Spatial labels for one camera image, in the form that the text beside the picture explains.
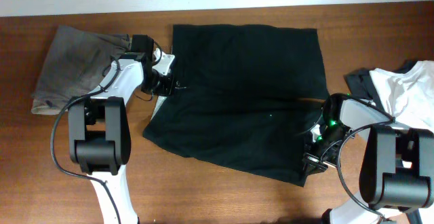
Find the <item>black shorts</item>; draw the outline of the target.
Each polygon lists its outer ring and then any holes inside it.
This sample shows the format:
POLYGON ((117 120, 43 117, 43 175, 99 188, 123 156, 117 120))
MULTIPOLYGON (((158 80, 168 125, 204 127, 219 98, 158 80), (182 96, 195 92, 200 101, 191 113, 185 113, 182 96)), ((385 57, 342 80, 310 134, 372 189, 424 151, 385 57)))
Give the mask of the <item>black shorts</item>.
POLYGON ((180 155, 303 186, 308 129, 328 95, 316 29, 173 27, 174 91, 144 129, 180 155))

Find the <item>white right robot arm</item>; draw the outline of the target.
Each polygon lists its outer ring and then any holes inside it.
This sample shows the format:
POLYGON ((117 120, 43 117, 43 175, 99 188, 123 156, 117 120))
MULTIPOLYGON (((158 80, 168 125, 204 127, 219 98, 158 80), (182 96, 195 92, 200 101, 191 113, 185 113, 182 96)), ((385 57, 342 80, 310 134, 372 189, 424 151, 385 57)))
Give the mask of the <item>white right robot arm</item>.
POLYGON ((372 102, 350 94, 329 96, 319 120, 308 129, 303 156, 307 175, 337 170, 349 200, 325 211, 322 223, 393 223, 404 213, 410 223, 433 222, 433 133, 412 128, 372 102), (359 191, 345 183, 341 155, 354 136, 366 141, 359 191))

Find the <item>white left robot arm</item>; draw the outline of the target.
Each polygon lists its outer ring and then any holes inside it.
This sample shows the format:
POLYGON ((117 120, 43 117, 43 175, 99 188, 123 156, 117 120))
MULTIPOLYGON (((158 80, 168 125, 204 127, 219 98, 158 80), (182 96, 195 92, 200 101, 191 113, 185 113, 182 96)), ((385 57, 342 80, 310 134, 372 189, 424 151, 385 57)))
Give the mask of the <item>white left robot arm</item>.
POLYGON ((132 150, 126 107, 140 86, 153 96, 170 93, 175 56, 160 49, 153 56, 120 56, 98 86, 67 109, 70 158, 91 181, 105 223, 140 221, 126 177, 132 150))

